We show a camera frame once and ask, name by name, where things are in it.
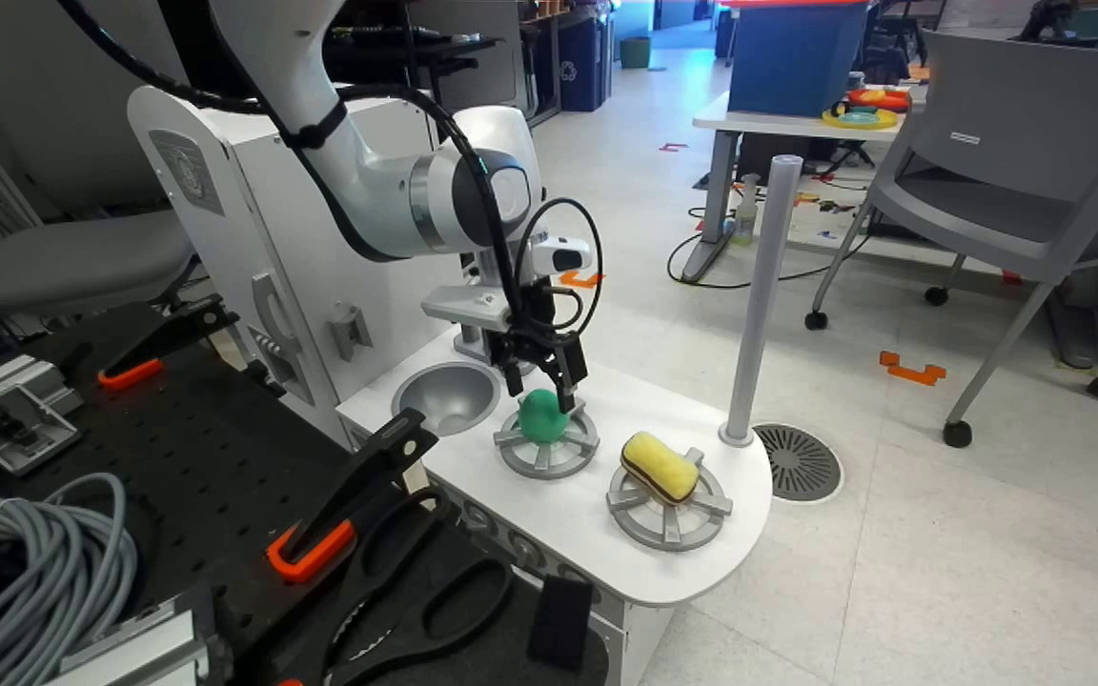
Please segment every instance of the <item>chair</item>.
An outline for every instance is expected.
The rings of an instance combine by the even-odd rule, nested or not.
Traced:
[[[144,0],[86,0],[113,39],[183,76],[165,16]],[[0,241],[0,313],[69,315],[155,302],[196,250],[130,124],[136,87],[59,9],[0,0],[0,134],[60,218]]]
[[[967,405],[1037,315],[1045,296],[1083,268],[1098,268],[1098,48],[981,40],[932,33],[935,83],[879,165],[807,329],[827,329],[822,296],[871,225],[871,209],[956,250],[1035,283],[1028,302],[990,348],[943,438],[967,444]]]

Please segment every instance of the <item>white floor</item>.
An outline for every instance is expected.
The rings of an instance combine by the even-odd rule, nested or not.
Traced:
[[[655,64],[663,72],[623,72],[601,110],[536,130],[544,184],[585,197],[605,236],[591,358],[726,405],[742,292],[663,279],[663,255],[689,236],[685,209],[700,202],[689,184],[708,165],[689,110],[719,92],[726,70],[708,54],[655,54]],[[787,272],[817,264],[822,250],[787,255]],[[752,247],[736,247],[712,279],[746,268]],[[1090,373],[1057,364],[1035,329],[974,405],[975,444],[943,444],[946,409],[1022,292],[966,279],[932,308],[926,279],[932,268],[852,264],[822,334],[801,322],[817,279],[778,288],[756,420],[813,429],[848,481],[822,501],[774,501],[752,560],[676,621],[653,686],[1098,682]],[[937,363],[951,382],[891,382],[879,352]]]

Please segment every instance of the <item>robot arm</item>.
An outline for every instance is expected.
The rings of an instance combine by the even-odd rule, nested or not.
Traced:
[[[306,160],[336,209],[344,236],[365,260],[496,247],[484,195],[452,144],[436,157],[380,160],[347,122],[347,101],[325,72],[325,29],[344,0],[215,0],[221,40],[255,83],[285,144]],[[512,108],[459,118],[496,186],[502,236],[536,204],[536,157]]]

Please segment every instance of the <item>metal pole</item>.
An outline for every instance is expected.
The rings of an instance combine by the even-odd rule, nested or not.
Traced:
[[[793,191],[801,186],[801,171],[803,171],[801,157],[774,157],[769,195],[765,195],[765,209],[761,209],[761,225],[756,241],[752,292],[746,292],[728,424],[718,429],[719,442],[728,444],[752,444],[752,395],[761,373],[765,320],[774,303],[774,284],[778,284],[778,268],[780,268],[780,247],[787,247]]]

